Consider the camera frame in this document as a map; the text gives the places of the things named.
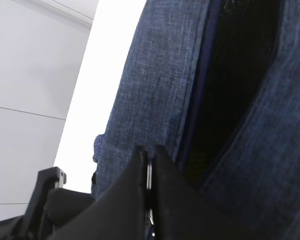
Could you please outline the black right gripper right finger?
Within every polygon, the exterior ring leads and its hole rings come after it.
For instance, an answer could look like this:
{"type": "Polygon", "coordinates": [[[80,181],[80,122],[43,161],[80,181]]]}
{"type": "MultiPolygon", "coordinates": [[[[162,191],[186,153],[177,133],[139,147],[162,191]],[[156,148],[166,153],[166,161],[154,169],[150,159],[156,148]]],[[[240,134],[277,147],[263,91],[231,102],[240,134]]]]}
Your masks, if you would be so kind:
{"type": "Polygon", "coordinates": [[[204,203],[161,145],[152,160],[152,193],[155,239],[240,239],[240,227],[204,203]]]}

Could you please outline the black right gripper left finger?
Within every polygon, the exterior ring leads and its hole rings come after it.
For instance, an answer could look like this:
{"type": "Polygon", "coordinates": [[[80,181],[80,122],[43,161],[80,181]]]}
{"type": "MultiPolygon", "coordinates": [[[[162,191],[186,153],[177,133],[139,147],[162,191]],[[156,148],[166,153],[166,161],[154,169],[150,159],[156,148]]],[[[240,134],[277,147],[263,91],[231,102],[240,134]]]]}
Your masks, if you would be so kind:
{"type": "Polygon", "coordinates": [[[143,240],[148,153],[137,146],[117,180],[50,240],[143,240]]]}

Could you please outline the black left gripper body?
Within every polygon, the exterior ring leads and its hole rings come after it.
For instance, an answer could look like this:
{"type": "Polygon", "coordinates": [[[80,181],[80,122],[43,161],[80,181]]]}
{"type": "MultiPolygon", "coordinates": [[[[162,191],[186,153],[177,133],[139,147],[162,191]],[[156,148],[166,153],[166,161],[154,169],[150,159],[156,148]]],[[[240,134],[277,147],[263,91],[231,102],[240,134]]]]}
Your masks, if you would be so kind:
{"type": "Polygon", "coordinates": [[[0,240],[46,240],[95,201],[89,193],[63,188],[66,182],[59,167],[39,171],[25,213],[0,221],[0,240]]]}

